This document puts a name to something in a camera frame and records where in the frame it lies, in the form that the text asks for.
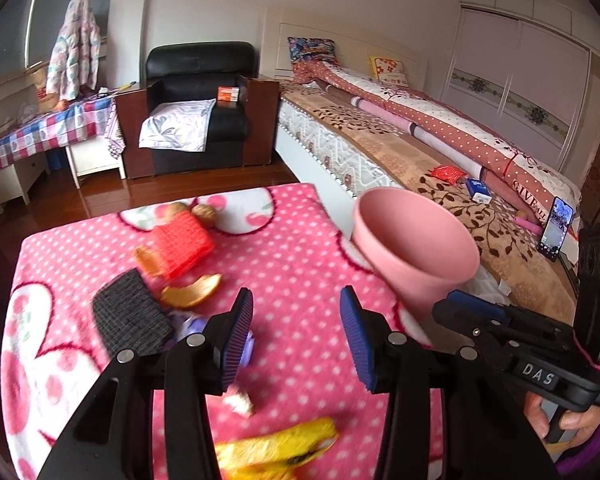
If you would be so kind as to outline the person's right hand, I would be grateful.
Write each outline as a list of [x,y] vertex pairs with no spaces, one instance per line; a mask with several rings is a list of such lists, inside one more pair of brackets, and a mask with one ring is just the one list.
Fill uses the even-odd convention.
[[[542,403],[543,399],[540,396],[528,392],[526,402],[524,402],[524,414],[536,434],[541,439],[545,439],[550,431],[550,422],[542,410]],[[566,411],[560,419],[559,426],[564,431],[574,432],[572,439],[569,441],[569,447],[576,448],[592,437],[598,426],[600,426],[600,407],[593,405],[582,413]]]

